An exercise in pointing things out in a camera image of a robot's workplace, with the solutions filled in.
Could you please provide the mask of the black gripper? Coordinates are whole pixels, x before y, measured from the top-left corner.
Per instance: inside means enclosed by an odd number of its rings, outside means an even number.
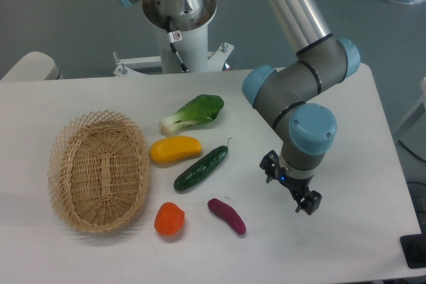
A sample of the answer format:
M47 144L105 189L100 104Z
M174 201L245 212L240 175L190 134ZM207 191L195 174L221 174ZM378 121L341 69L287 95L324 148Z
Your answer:
M309 184L315 170L299 170L290 165L281 166L279 157L274 150L268 152L260 162L260 168L266 175L266 183L278 180L281 185L289 189L293 199L297 202L295 212L303 211L312 215L320 206L322 195L309 189Z

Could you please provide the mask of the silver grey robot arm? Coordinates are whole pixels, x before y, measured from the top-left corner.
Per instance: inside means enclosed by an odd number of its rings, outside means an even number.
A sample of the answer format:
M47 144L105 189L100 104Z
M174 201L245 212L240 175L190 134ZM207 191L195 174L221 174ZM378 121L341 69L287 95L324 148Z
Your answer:
M206 72L217 54L209 55L207 26L216 0L119 0L137 2L156 29L163 73ZM296 53L297 61L277 71L270 66L249 73L242 92L283 142L280 153L266 154L260 167L268 180L289 189L297 209L314 213L321 195L309 184L333 143L333 113L312 98L341 83L360 66L357 47L336 39L314 0L268 0Z

